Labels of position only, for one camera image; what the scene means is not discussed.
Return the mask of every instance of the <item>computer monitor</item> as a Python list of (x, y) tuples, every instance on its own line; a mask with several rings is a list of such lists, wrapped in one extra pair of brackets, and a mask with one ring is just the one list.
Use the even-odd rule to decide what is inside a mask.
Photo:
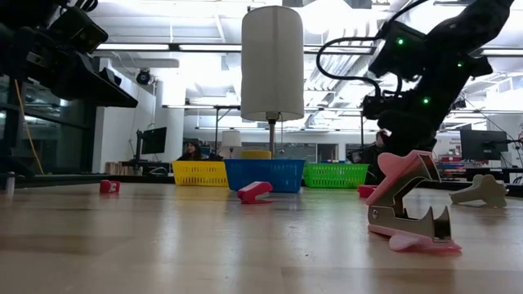
[(501, 160), (508, 151), (507, 133), (504, 131), (461, 130), (462, 159)]
[(165, 140), (167, 138), (167, 128), (161, 127), (154, 130), (144, 131), (141, 134), (142, 154), (161, 154), (165, 152)]

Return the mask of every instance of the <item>wooden table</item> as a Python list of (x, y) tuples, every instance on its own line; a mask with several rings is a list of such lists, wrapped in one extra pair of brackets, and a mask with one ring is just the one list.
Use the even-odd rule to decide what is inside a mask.
[[(523, 202), (452, 206), (462, 255), (397, 253), (367, 231), (353, 191), (304, 189), (242, 206), (226, 188), (123, 184), (17, 190), (0, 198), (2, 293), (523, 292)], [(450, 205), (418, 189), (413, 217)]]

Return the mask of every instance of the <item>security camera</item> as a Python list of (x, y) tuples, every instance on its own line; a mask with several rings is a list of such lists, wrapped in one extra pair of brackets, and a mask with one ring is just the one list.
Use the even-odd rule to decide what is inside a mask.
[(140, 69), (140, 73), (136, 76), (136, 82), (144, 86), (152, 84), (154, 76), (150, 74), (150, 69)]

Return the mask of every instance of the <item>yellow basket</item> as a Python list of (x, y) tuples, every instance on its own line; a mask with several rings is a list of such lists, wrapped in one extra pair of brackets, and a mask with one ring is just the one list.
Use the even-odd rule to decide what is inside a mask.
[(243, 151), (242, 159), (272, 159), (270, 151)]
[(175, 161), (172, 162), (172, 169), (177, 185), (229, 186), (223, 162)]

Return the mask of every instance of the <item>white lamp shade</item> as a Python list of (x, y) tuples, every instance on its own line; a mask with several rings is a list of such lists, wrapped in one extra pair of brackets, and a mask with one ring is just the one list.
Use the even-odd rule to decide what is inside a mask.
[(222, 131), (221, 147), (241, 147), (242, 140), (239, 131)]
[(261, 7), (242, 22), (241, 117), (303, 118), (303, 24), (287, 7)]

